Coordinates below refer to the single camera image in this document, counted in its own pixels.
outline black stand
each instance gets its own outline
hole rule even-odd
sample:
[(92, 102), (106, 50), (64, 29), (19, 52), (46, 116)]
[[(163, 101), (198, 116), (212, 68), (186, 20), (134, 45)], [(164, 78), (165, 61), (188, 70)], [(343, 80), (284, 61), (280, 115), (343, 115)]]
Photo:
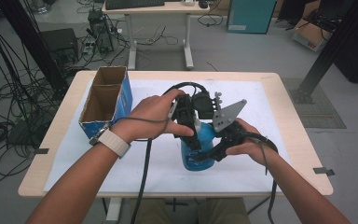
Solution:
[(352, 37), (354, 32), (356, 32), (357, 27), (358, 0), (353, 1), (351, 8), (327, 42), (298, 89), (291, 91), (292, 99), (295, 104), (311, 104), (313, 102), (310, 95), (334, 62), (340, 49)]
[(55, 96), (63, 99), (68, 90), (68, 83), (34, 28), (33, 22), (22, 8), (20, 1), (0, 0), (0, 9), (45, 75), (46, 80), (55, 92)]

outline cardboard box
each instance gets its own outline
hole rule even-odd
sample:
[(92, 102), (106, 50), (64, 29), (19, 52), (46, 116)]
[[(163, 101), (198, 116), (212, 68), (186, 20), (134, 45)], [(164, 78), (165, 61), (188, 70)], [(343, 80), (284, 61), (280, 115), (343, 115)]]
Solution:
[[(313, 10), (319, 8), (320, 3), (320, 1), (314, 1), (306, 4), (303, 18), (308, 18)], [(320, 51), (326, 45), (331, 33), (305, 19), (301, 19), (295, 26), (293, 39), (308, 49), (315, 52)]]
[(92, 81), (79, 124), (91, 139), (105, 124), (130, 114), (132, 93), (126, 67), (100, 67)]

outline white paper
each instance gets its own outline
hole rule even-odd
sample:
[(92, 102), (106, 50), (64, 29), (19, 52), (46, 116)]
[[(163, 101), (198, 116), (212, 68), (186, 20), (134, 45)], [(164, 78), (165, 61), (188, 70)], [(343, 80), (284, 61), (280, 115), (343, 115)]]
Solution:
[[(131, 80), (133, 104), (135, 107), (147, 96), (161, 95), (180, 80)], [(214, 98), (216, 91), (222, 92), (222, 107), (241, 99), (247, 105), (238, 117), (250, 124), (275, 143), (280, 155), (290, 163), (278, 130), (269, 101), (261, 82), (240, 82), (206, 80), (197, 81)], [(61, 175), (88, 149), (89, 139), (78, 124), (90, 85), (74, 114), (69, 129), (57, 151), (48, 182), (44, 191), (49, 191)], [(193, 88), (183, 88), (192, 94)], [(141, 185), (145, 162), (146, 143), (132, 142), (131, 149), (122, 160), (118, 160), (100, 188), (103, 193), (137, 193)], [(265, 175), (264, 166), (259, 165), (247, 155), (227, 156), (213, 167), (200, 172), (188, 171), (182, 164), (180, 140), (171, 134), (163, 134), (153, 141), (145, 194), (194, 195), (197, 193), (265, 193), (271, 191), (272, 177)]]

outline blue spray bottle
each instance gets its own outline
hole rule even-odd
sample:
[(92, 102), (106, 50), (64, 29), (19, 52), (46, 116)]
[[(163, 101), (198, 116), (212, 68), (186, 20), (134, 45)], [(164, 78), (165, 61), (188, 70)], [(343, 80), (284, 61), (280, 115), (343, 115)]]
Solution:
[(213, 166), (214, 160), (207, 159), (205, 161), (194, 161), (191, 159), (191, 156), (195, 156), (202, 151), (211, 150), (213, 148), (212, 141), (215, 138), (215, 132), (211, 125), (200, 122), (199, 119), (195, 119), (194, 126), (196, 127), (197, 135), (200, 140), (201, 149), (196, 151), (191, 150), (184, 141), (181, 141), (182, 161), (187, 170), (202, 171)]

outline person's hand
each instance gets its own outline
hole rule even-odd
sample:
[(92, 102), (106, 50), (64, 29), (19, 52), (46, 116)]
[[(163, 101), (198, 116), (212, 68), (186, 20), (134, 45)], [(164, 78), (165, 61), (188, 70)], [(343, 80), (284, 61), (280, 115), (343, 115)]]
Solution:
[[(240, 123), (240, 125), (246, 130), (246, 132), (249, 133), (260, 133), (257, 128), (250, 125), (243, 119), (237, 119), (237, 122)], [(266, 154), (266, 157), (269, 156), (271, 153), (276, 153), (274, 150), (272, 150), (267, 145), (263, 145), (264, 153)], [(254, 161), (266, 165), (263, 151), (260, 145), (258, 145), (254, 140), (251, 138), (247, 138), (245, 142), (243, 142), (241, 145), (230, 147), (226, 150), (227, 155), (240, 155), (240, 154), (248, 154)]]
[(111, 130), (127, 143), (141, 138), (155, 138), (161, 133), (173, 133), (180, 136), (192, 136), (193, 131), (168, 119), (172, 101), (176, 96), (185, 94), (180, 90), (171, 90), (162, 96), (150, 96), (143, 99), (128, 115), (129, 118), (148, 119), (149, 122), (134, 119), (122, 119)]

